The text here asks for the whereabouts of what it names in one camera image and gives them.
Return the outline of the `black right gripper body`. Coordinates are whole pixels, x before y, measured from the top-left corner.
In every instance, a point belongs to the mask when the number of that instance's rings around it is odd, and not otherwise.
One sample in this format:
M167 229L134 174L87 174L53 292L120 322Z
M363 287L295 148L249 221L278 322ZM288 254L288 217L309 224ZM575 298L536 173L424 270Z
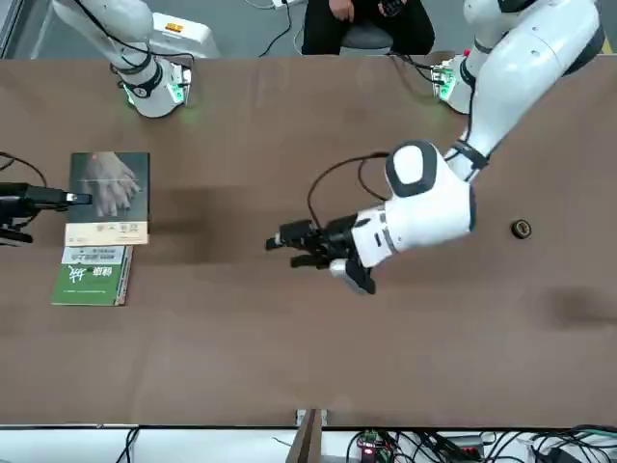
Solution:
M1 243L32 244L30 234L22 231L33 218L33 206L26 199L29 184L1 183Z

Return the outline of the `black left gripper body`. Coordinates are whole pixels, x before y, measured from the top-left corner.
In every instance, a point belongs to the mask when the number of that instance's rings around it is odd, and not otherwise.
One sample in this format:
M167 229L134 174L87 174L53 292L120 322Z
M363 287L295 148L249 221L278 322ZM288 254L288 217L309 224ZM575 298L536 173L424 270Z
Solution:
M311 262L330 263L335 259L356 259L358 252L352 235L352 229L358 215L338 217L325 226L318 226L314 219L309 221L313 234Z

